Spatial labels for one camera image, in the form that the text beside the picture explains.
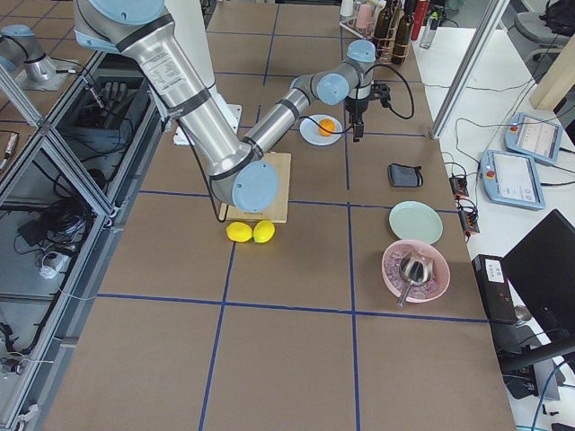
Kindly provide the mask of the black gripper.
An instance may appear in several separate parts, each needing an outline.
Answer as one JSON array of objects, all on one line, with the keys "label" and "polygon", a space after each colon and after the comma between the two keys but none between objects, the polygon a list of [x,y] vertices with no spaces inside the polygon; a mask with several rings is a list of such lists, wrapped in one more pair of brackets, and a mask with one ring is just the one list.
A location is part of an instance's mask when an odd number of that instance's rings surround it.
[{"label": "black gripper", "polygon": [[363,113],[367,110],[371,84],[352,88],[344,100],[344,108],[349,116],[352,140],[357,143],[364,136]]}]

